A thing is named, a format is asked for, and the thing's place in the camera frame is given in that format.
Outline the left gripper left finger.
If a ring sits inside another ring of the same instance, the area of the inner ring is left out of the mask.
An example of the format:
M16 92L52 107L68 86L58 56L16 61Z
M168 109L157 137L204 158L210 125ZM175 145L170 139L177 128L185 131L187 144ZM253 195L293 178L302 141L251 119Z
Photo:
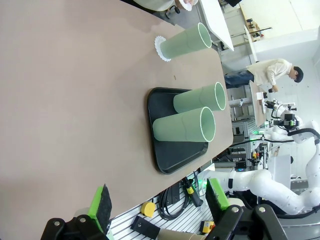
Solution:
M112 202L108 187L99 186L86 214L66 222L51 218L43 230L42 240L107 240Z

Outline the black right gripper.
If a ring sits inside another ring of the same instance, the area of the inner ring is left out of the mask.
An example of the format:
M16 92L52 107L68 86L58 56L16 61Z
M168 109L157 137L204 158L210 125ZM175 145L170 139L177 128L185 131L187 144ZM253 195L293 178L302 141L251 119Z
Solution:
M294 127L296 126L296 116L293 113L285 113L283 119L280 121L280 126L283 127Z

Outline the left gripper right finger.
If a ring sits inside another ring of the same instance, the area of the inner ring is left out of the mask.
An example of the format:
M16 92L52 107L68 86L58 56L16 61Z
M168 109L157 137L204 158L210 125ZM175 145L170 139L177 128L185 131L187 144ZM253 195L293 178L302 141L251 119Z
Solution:
M215 223L207 240L232 240L247 236L249 240L286 240L288 237L274 210L267 204L253 209L230 204L216 178L206 180L205 199Z

